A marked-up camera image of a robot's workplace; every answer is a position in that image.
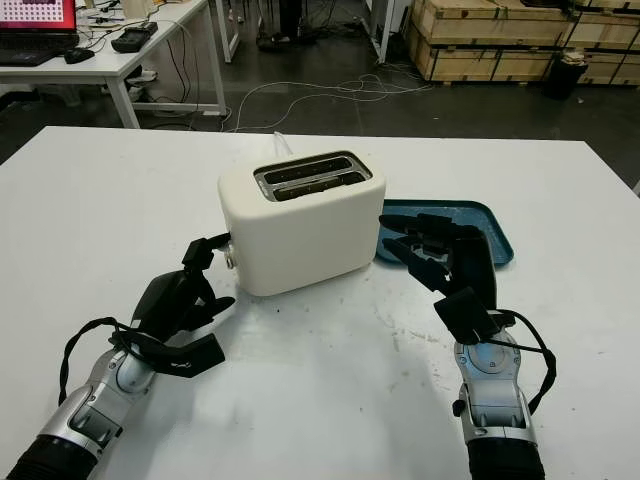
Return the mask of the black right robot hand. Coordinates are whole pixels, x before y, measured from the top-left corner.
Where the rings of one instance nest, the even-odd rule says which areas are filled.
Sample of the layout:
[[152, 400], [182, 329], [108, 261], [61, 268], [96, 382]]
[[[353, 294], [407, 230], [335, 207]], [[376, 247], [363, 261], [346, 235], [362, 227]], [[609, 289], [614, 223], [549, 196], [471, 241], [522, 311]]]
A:
[[384, 249], [422, 285], [445, 296], [470, 288], [486, 309], [497, 308], [492, 254], [478, 227], [432, 214], [383, 214], [379, 223], [399, 234], [383, 239]]

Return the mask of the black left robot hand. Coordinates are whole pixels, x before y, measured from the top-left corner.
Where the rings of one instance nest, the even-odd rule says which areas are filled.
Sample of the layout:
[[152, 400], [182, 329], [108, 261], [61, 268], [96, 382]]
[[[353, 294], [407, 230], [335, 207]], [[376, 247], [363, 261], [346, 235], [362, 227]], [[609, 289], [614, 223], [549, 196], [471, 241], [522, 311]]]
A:
[[183, 257], [183, 268], [155, 277], [139, 300], [132, 320], [136, 329], [164, 343], [180, 331], [194, 331], [234, 303], [230, 296], [218, 297], [204, 271], [214, 252], [228, 245], [229, 233], [191, 241]]

